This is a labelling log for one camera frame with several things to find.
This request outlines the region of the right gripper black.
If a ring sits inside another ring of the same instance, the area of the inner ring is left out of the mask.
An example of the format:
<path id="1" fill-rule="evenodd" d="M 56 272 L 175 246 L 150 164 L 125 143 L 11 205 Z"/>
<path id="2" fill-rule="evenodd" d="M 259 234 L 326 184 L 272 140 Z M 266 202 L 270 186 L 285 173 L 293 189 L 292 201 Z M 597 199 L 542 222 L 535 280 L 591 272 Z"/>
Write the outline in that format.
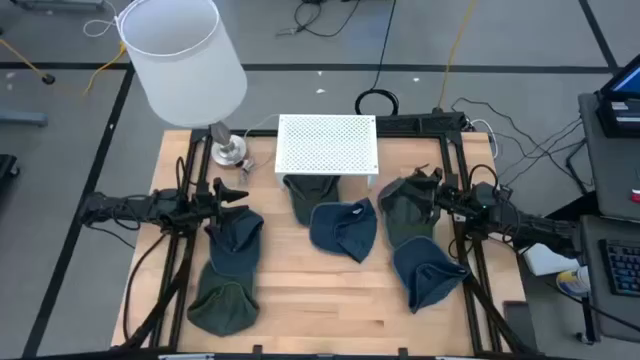
<path id="1" fill-rule="evenodd" d="M 436 167 L 430 175 L 423 168 L 416 168 L 412 174 L 412 184 L 418 189 L 436 189 L 435 200 L 426 205 L 426 220 L 438 220 L 443 211 L 450 215 L 460 215 L 465 218 L 479 218 L 483 207 L 477 201 L 476 185 L 470 190 L 460 190 L 450 184 L 439 185 L 443 178 L 443 170 Z"/>

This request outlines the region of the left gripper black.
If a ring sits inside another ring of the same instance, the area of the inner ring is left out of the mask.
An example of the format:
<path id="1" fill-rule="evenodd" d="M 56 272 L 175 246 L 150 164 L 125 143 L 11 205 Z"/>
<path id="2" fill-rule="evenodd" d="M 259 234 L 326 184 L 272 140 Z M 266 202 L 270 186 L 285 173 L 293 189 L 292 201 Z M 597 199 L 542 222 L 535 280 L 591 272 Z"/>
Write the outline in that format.
<path id="1" fill-rule="evenodd" d="M 248 205 L 224 207 L 220 202 L 235 202 L 248 195 L 247 191 L 228 188 L 219 177 L 213 179 L 213 185 L 210 185 L 206 180 L 199 180 L 192 196 L 197 224 L 202 225 L 205 220 L 208 220 L 209 224 L 205 229 L 219 231 L 221 219 L 240 216 L 249 209 Z"/>

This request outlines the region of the dark green baseball cap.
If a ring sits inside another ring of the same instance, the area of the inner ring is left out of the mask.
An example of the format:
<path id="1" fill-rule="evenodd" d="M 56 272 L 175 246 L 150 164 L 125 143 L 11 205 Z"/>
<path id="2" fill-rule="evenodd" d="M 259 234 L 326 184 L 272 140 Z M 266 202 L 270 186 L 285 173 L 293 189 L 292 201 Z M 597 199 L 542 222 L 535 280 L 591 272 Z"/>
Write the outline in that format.
<path id="1" fill-rule="evenodd" d="M 386 237 L 393 249 L 416 236 L 433 237 L 438 220 L 426 220 L 426 205 L 434 200 L 436 189 L 418 189 L 412 175 L 397 178 L 378 195 L 378 208 L 384 220 Z"/>
<path id="2" fill-rule="evenodd" d="M 197 293 L 187 318 L 210 334 L 225 337 L 255 324 L 260 305 L 255 299 L 254 274 L 223 275 L 211 263 L 200 273 Z"/>
<path id="3" fill-rule="evenodd" d="M 299 224 L 308 227 L 314 208 L 322 203 L 339 202 L 339 176 L 285 175 L 293 212 Z"/>

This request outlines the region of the dark blue baseball cap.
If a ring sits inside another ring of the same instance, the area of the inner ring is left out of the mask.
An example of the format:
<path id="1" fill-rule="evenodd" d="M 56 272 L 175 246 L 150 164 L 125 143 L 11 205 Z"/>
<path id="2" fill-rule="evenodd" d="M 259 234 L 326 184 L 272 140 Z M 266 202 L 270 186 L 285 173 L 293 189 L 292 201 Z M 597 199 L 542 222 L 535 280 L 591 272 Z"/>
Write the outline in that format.
<path id="1" fill-rule="evenodd" d="M 263 225 L 263 217 L 249 208 L 225 217 L 219 225 L 207 225 L 213 269 L 225 276 L 253 273 L 260 259 Z"/>
<path id="2" fill-rule="evenodd" d="M 445 299 L 470 275 L 426 236 L 410 238 L 395 249 L 392 264 L 407 291 L 412 314 Z"/>
<path id="3" fill-rule="evenodd" d="M 322 203 L 312 211 L 309 230 L 316 248 L 362 263 L 376 238 L 377 215 L 369 198 Z"/>

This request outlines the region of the silver lamp base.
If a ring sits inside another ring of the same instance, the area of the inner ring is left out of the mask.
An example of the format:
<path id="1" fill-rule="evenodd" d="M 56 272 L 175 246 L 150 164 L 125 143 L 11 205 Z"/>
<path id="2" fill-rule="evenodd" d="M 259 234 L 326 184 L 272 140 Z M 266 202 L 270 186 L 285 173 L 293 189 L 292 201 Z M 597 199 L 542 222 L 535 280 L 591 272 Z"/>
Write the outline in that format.
<path id="1" fill-rule="evenodd" d="M 221 166 L 237 166 L 241 164 L 247 155 L 245 140 L 233 135 L 223 122 L 216 122 L 209 126 L 209 132 L 213 141 L 211 157 Z"/>

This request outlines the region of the white perforated metal shelf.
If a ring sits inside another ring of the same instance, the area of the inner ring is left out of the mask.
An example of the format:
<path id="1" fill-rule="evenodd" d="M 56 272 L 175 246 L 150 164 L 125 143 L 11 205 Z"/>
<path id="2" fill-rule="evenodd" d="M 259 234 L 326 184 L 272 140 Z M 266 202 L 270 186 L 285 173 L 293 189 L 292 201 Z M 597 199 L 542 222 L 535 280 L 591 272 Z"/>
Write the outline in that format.
<path id="1" fill-rule="evenodd" d="M 378 136 L 373 115 L 282 114 L 274 173 L 363 176 L 372 188 L 379 176 Z"/>

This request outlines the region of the white box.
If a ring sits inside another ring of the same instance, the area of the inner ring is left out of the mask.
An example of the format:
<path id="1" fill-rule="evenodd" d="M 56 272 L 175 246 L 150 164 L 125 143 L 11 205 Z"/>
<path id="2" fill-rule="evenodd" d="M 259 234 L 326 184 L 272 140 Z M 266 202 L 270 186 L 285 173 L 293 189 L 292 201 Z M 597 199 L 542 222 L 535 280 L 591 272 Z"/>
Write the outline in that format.
<path id="1" fill-rule="evenodd" d="M 543 244 L 535 244 L 531 248 L 522 250 L 520 254 L 535 276 L 545 276 L 580 267 L 576 259 L 558 255 Z"/>

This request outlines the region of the white lampshade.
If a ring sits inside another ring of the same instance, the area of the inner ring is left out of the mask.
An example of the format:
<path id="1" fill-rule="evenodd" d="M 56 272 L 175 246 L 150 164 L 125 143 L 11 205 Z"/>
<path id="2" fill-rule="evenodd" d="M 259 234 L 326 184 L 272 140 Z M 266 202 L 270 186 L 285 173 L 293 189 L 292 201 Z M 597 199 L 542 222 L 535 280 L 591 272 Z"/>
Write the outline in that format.
<path id="1" fill-rule="evenodd" d="M 162 120 L 205 127 L 242 103 L 247 77 L 213 0 L 134 0 L 115 21 Z"/>

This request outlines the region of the dark rectangular pad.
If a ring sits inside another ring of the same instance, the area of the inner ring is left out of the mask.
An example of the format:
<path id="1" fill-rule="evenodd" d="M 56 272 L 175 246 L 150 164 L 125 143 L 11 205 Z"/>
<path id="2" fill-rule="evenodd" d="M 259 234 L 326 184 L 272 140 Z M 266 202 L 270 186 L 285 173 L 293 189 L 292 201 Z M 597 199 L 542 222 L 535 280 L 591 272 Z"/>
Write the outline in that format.
<path id="1" fill-rule="evenodd" d="M 505 301 L 504 318 L 514 333 L 529 348 L 538 350 L 529 305 L 524 301 Z"/>

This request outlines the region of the white yellow blue canister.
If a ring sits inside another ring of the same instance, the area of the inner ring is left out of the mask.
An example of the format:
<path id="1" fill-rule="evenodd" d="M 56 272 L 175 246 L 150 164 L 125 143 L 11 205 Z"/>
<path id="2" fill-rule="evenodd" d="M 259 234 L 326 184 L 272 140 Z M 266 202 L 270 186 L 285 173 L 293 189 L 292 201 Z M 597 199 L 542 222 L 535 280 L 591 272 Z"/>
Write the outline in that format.
<path id="1" fill-rule="evenodd" d="M 563 271 L 556 276 L 557 287 L 565 294 L 573 297 L 587 296 L 591 291 L 587 266 Z"/>

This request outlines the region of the grey desk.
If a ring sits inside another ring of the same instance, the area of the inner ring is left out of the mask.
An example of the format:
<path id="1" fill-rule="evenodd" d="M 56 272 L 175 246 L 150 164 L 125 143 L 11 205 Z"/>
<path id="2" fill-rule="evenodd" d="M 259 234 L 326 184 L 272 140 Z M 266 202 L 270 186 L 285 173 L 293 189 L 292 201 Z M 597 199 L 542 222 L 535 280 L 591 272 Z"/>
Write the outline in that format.
<path id="1" fill-rule="evenodd" d="M 594 94 L 580 94 L 578 104 L 600 212 L 640 222 L 640 202 L 632 200 L 632 191 L 640 191 L 640 138 L 608 138 L 596 114 Z"/>
<path id="2" fill-rule="evenodd" d="M 640 241 L 640 223 L 584 216 L 580 220 L 583 263 L 588 267 L 591 291 L 589 304 L 594 312 L 598 335 L 640 343 L 640 297 L 611 293 L 599 250 L 600 239 Z"/>

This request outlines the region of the black device with labels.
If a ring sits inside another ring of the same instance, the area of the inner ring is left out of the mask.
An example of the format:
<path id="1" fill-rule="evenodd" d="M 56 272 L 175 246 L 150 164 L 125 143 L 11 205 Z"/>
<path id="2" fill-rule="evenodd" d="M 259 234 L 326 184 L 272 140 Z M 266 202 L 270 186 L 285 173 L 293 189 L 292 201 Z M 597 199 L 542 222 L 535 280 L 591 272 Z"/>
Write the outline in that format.
<path id="1" fill-rule="evenodd" d="M 600 97 L 596 110 L 608 138 L 640 138 L 640 98 Z"/>

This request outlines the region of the black keyboard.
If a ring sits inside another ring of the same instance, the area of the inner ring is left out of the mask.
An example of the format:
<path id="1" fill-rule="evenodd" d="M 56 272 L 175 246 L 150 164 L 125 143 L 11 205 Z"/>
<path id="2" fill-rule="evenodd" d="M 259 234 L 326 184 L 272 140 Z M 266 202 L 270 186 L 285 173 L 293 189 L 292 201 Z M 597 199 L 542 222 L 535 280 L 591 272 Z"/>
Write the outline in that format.
<path id="1" fill-rule="evenodd" d="M 640 241 L 600 239 L 598 246 L 611 293 L 640 297 Z"/>

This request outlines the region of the black monitor with blue screen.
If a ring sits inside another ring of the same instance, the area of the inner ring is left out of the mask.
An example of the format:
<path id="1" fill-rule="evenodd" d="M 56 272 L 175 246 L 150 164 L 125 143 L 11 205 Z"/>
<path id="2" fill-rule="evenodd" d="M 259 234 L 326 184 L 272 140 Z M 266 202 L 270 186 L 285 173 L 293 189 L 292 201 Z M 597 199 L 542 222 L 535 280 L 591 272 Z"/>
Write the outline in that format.
<path id="1" fill-rule="evenodd" d="M 640 54 L 609 80 L 600 94 L 615 100 L 640 99 Z"/>

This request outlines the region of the grey furniture foot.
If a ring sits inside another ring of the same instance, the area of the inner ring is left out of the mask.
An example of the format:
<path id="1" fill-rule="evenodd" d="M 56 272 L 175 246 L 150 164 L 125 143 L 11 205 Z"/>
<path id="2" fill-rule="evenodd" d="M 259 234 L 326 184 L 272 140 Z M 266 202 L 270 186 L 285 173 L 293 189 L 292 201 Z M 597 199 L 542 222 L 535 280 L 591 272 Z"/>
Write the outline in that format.
<path id="1" fill-rule="evenodd" d="M 48 117 L 39 112 L 0 109 L 0 123 L 45 127 L 48 125 Z"/>

